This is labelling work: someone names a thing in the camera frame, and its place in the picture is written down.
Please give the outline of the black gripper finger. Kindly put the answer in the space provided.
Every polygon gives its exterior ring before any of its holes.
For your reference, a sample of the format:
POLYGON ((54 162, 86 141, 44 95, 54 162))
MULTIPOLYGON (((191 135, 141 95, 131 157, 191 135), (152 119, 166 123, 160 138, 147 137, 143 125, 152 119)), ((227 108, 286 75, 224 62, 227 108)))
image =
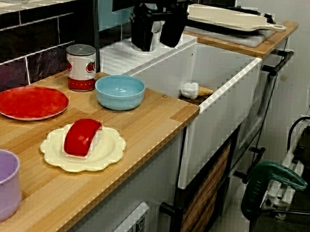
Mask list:
POLYGON ((186 13, 174 14, 166 19, 162 27, 160 43, 164 44, 165 46, 174 48, 180 41, 186 22, 186 13))
POLYGON ((141 51, 151 51, 154 33, 152 27, 157 19, 156 10, 145 3, 134 6, 131 19, 131 41, 141 51))

